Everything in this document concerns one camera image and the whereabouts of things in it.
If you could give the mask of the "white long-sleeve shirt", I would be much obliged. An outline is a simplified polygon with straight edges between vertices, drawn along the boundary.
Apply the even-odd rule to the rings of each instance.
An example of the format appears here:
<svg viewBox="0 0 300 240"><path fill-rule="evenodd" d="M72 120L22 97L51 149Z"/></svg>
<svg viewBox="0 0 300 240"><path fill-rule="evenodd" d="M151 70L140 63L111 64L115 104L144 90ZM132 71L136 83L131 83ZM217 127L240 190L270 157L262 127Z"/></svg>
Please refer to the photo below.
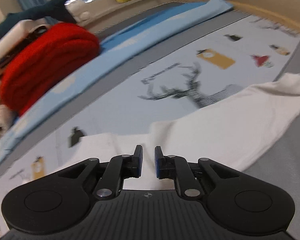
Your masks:
<svg viewBox="0 0 300 240"><path fill-rule="evenodd" d="M165 190L173 181L155 175L154 149L195 162L207 157L243 171L277 142L300 114L300 74L284 74L278 81L251 85L213 105L173 121L151 124L137 135L103 133L84 137L72 162L88 158L109 161L143 147L140 178L124 183L130 190Z"/></svg>

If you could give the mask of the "red folded blanket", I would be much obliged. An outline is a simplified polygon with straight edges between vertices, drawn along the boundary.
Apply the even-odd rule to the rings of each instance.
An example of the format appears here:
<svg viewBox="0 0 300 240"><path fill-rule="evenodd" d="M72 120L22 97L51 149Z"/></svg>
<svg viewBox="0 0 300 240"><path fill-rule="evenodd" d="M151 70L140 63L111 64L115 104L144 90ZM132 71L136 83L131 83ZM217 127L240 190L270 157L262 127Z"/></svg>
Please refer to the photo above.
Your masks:
<svg viewBox="0 0 300 240"><path fill-rule="evenodd" d="M3 104L22 116L53 86L99 53L99 39L83 27L53 25L7 65L0 85Z"/></svg>

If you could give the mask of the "grey deer print bedsheet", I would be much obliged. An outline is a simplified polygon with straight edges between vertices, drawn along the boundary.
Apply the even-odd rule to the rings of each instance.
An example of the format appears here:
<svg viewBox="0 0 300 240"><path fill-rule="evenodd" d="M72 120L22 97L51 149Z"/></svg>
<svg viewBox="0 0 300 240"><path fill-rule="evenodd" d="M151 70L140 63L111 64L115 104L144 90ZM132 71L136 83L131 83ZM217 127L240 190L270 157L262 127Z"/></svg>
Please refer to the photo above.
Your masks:
<svg viewBox="0 0 300 240"><path fill-rule="evenodd" d="M134 31L114 31L102 48ZM300 33L230 10L161 41L111 71L34 129L0 165L1 214L12 189L72 162L84 137L137 135L233 96L251 85L300 74Z"/></svg>

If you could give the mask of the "light blue folded sheet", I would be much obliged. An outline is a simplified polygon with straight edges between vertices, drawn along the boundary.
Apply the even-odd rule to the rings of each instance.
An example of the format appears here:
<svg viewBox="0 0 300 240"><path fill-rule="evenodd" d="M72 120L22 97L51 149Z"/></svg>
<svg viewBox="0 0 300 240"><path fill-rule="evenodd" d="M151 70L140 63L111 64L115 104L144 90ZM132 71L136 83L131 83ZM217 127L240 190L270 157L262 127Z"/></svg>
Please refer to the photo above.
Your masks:
<svg viewBox="0 0 300 240"><path fill-rule="evenodd" d="M101 55L45 93L18 119L0 139L0 165L34 129L111 71L161 41L232 9L232 4L225 0L184 3L126 27L126 31L132 30L134 34L117 46L104 49Z"/></svg>

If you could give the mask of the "white plush toy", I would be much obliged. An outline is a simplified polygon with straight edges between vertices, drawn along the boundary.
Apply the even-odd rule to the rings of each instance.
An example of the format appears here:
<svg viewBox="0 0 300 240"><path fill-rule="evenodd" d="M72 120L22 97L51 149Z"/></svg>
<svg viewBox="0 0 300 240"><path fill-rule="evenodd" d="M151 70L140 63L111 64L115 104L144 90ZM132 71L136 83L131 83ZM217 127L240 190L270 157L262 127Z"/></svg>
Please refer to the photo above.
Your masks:
<svg viewBox="0 0 300 240"><path fill-rule="evenodd" d="M81 23L92 18L91 13L87 10L87 4L81 0L77 0L66 5L66 9L77 23Z"/></svg>

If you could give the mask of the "white folded bedding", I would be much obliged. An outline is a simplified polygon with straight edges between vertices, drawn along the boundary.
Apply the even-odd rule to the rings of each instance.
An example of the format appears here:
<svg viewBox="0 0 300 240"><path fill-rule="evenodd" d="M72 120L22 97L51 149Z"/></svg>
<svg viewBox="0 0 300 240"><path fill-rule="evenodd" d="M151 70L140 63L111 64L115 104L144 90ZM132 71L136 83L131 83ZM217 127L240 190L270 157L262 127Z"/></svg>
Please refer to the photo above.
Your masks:
<svg viewBox="0 0 300 240"><path fill-rule="evenodd" d="M0 39L0 60L11 54L15 49L36 40L49 30L50 24L44 21L22 20Z"/></svg>

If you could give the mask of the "teal shark plush toy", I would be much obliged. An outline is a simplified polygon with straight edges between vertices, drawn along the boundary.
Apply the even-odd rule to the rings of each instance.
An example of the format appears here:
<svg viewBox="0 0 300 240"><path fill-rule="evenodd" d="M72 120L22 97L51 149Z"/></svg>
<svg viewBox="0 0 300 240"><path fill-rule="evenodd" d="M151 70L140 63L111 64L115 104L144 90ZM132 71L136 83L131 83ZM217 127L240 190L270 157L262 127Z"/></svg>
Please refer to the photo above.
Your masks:
<svg viewBox="0 0 300 240"><path fill-rule="evenodd" d="M5 20L0 23L0 39L8 33L19 21L39 20L50 17L59 22L74 23L76 20L66 9L68 0L49 0L44 5L38 5L18 13L9 13Z"/></svg>

